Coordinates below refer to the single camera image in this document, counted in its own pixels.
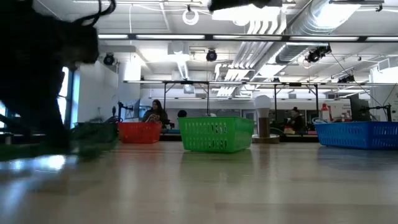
security camera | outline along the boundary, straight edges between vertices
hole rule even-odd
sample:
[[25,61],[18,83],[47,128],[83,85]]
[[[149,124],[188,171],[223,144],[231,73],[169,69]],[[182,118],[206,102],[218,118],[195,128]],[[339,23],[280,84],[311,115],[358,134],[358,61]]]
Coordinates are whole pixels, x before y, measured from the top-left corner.
[[111,66],[116,63],[116,59],[113,56],[113,53],[106,53],[106,56],[104,58],[104,64]]
[[214,62],[215,60],[217,60],[217,53],[216,53],[216,50],[210,49],[210,50],[207,52],[206,60],[207,60],[208,62]]

ceiling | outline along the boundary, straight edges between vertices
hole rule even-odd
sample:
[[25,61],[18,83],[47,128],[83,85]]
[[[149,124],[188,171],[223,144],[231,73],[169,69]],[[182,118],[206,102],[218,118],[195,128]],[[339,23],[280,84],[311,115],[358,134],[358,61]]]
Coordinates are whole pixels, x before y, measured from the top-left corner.
[[[294,7],[287,9],[287,21],[308,2],[308,0],[295,0]],[[174,34],[243,34],[248,31],[248,26],[237,26],[231,21],[214,21],[210,15],[200,13],[199,21],[194,26],[189,26],[182,20],[185,6],[164,6],[165,15],[160,11],[160,6],[119,5],[110,16],[103,17],[97,23],[99,33],[174,33]],[[332,34],[335,35],[396,35],[396,14],[389,11],[363,11],[375,9],[377,6],[363,6],[355,12],[343,25],[339,26]],[[63,20],[74,20],[97,10],[97,3],[82,3],[73,0],[35,0],[36,10],[53,14]],[[398,1],[385,0],[384,9],[398,10]],[[145,75],[171,74],[177,70],[175,62],[165,62],[167,55],[167,41],[102,41],[102,45],[133,45],[141,53],[150,70],[143,71]],[[206,62],[206,52],[209,48],[216,49],[218,60],[233,60],[239,50],[239,42],[187,42],[189,47],[199,50],[195,56],[191,55],[188,61],[189,70],[214,71],[216,63]],[[333,54],[344,68],[354,68],[357,82],[366,81],[369,67],[374,62],[384,59],[384,55],[398,54],[396,44],[331,44]],[[129,53],[117,53],[120,61],[127,60]],[[328,55],[320,63],[307,67],[303,65],[303,57],[298,58],[293,65],[286,67],[284,75],[280,77],[283,82],[297,81],[323,81],[329,80],[333,75],[343,71],[336,63],[336,59]]]

plastic basket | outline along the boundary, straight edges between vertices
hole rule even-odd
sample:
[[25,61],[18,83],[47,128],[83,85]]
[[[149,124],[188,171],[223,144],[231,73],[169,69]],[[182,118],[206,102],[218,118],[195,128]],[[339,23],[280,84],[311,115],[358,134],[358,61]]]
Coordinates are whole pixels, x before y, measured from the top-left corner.
[[239,117],[179,118],[184,149],[236,152],[249,148],[254,121]]
[[315,124],[319,143],[356,149],[398,149],[398,123],[351,122]]
[[122,143],[152,144],[160,139],[162,124],[119,123],[119,137]]

person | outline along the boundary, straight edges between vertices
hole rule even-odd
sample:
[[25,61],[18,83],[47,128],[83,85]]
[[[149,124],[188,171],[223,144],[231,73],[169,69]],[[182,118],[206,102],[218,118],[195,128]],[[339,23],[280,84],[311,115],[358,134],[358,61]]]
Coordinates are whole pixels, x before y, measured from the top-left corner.
[[154,100],[152,102],[152,108],[149,111],[146,111],[144,117],[142,118],[143,122],[161,122],[165,123],[169,118],[167,113],[163,110],[162,104],[159,100]]
[[304,127],[304,121],[301,117],[300,111],[295,106],[292,111],[292,118],[290,119],[288,125],[293,128],[294,131],[301,131]]
[[180,110],[180,111],[177,113],[177,116],[178,116],[179,118],[186,118],[186,117],[187,117],[187,112],[186,112],[185,110]]

woman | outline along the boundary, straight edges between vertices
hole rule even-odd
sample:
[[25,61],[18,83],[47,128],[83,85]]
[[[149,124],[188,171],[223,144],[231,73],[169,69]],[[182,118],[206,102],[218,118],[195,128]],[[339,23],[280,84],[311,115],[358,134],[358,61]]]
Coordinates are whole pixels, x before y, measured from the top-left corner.
[[154,100],[152,102],[152,108],[149,111],[146,111],[142,118],[143,122],[165,123],[168,120],[167,113],[163,110],[162,104],[159,100]]
[[289,121],[289,126],[293,128],[294,131],[301,131],[304,127],[304,121],[301,117],[300,111],[295,106],[292,111],[292,118]]

